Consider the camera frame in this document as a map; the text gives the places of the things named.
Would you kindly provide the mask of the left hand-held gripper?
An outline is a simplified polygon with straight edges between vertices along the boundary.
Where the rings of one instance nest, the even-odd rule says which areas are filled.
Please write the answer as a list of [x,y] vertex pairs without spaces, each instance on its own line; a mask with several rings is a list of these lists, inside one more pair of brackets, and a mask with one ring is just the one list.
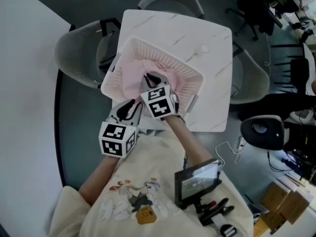
[[114,106],[99,131],[101,153],[126,158],[136,145],[143,103],[126,100]]

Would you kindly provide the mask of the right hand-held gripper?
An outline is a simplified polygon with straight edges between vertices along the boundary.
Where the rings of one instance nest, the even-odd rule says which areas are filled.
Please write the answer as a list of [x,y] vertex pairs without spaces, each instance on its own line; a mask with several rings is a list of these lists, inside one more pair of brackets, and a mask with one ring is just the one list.
[[164,120],[169,115],[178,114],[178,96],[164,75],[152,72],[143,76],[143,93],[140,96],[153,119]]

